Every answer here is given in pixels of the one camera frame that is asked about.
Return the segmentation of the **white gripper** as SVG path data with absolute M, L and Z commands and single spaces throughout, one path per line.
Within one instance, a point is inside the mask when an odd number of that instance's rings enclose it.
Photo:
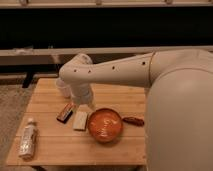
M 93 91 L 88 83 L 71 84 L 71 99 L 77 105 L 91 104 L 93 102 Z

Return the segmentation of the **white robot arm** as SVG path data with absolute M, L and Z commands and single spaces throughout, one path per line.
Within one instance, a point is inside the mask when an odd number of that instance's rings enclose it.
M 213 171 L 213 53 L 152 52 L 94 64 L 79 54 L 60 78 L 81 98 L 90 83 L 144 87 L 148 171 Z

